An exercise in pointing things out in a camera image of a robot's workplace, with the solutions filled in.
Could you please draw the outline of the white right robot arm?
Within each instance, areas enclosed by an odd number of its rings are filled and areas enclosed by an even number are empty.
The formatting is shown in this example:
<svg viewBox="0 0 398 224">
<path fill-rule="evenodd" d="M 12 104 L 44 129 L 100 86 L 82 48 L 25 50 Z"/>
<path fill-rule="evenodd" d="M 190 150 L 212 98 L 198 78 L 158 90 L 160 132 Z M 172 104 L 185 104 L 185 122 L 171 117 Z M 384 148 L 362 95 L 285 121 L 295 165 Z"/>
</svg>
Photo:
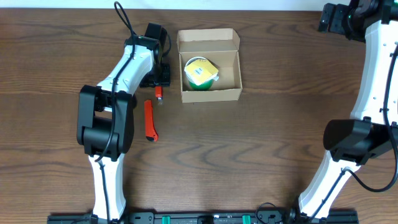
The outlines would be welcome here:
<svg viewBox="0 0 398 224">
<path fill-rule="evenodd" d="M 397 182 L 395 172 L 385 187 L 376 189 L 356 175 L 368 160 L 388 151 L 397 153 L 397 1 L 327 3 L 318 30 L 364 43 L 363 74 L 349 119 L 327 124 L 322 163 L 285 222 L 351 223 L 353 215 L 330 210 L 349 178 L 370 192 L 385 192 Z"/>
</svg>

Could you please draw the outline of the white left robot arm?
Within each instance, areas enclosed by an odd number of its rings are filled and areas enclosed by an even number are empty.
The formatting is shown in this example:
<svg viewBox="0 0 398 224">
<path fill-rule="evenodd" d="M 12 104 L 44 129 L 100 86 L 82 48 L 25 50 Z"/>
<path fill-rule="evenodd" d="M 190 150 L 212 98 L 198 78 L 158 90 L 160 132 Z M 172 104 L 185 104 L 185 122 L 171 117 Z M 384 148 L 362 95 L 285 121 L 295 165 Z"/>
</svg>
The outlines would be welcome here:
<svg viewBox="0 0 398 224">
<path fill-rule="evenodd" d="M 123 162 L 134 137 L 136 90 L 170 85 L 170 66 L 163 63 L 171 39 L 167 30 L 150 23 L 144 35 L 132 34 L 113 71 L 79 93 L 76 138 L 93 169 L 95 204 L 88 223 L 128 220 L 123 192 Z"/>
</svg>

